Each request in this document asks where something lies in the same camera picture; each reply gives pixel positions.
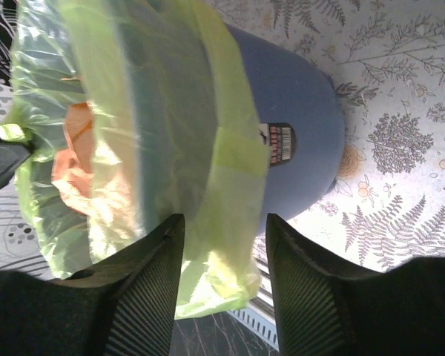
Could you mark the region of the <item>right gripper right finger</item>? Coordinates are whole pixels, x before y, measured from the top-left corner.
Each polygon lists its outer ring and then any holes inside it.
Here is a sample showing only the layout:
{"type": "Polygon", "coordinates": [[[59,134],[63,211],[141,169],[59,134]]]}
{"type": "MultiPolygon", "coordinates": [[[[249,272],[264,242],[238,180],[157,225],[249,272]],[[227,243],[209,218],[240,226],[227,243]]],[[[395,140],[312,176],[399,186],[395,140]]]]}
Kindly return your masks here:
{"type": "Polygon", "coordinates": [[[389,354],[369,299],[380,272],[318,245],[277,214],[267,216],[266,250],[280,354],[389,354]]]}

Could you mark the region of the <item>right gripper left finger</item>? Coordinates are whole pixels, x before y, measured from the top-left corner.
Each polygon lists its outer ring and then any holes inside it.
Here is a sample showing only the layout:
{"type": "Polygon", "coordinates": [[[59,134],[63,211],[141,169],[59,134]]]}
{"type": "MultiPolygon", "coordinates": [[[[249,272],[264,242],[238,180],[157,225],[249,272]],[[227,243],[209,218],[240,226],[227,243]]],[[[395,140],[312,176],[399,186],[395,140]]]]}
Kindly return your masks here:
{"type": "Polygon", "coordinates": [[[63,280],[99,299],[85,355],[167,355],[179,288],[185,218],[172,214],[146,237],[63,280]]]}

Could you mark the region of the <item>green plastic trash bag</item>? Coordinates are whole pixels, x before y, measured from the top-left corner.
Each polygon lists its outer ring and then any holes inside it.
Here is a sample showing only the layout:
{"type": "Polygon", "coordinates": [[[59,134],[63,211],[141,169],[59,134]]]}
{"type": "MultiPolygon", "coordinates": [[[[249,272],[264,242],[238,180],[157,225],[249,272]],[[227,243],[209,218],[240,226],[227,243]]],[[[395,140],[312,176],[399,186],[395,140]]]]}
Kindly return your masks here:
{"type": "Polygon", "coordinates": [[[244,308],[269,149],[239,47],[202,1],[21,1],[13,106],[0,138],[28,142],[19,204],[54,277],[65,279],[186,221],[175,316],[244,308]],[[90,211],[65,205],[51,172],[64,123],[90,108],[90,211]]]}

